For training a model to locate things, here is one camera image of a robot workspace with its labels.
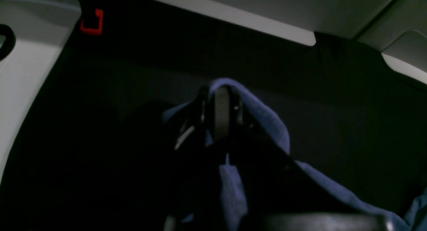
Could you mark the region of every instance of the blue towel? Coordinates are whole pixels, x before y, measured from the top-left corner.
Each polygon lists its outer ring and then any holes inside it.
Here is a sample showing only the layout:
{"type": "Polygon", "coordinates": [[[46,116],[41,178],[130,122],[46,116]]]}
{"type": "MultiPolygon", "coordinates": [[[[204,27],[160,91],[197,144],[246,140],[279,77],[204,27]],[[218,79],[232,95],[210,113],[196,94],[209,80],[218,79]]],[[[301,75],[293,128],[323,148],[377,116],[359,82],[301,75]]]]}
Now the blue towel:
{"type": "MultiPolygon", "coordinates": [[[[290,137],[285,124],[279,116],[268,106],[262,103],[256,96],[248,91],[243,85],[229,78],[214,80],[209,88],[209,99],[215,90],[223,85],[235,87],[241,96],[241,100],[250,114],[262,125],[271,139],[286,153],[290,154],[290,137]]],[[[178,110],[188,105],[184,103],[163,113],[163,120],[167,121],[178,110]]],[[[361,201],[354,193],[342,185],[325,176],[323,173],[311,167],[309,164],[297,161],[297,164],[304,170],[317,184],[328,191],[332,196],[341,202],[365,213],[382,214],[389,218],[396,231],[425,231],[427,230],[427,188],[423,194],[414,199],[409,211],[402,218],[397,214],[361,201]]],[[[236,167],[226,164],[219,167],[223,189],[221,199],[225,212],[227,227],[230,231],[236,231],[241,218],[247,214],[248,208],[244,189],[236,167]]]]}

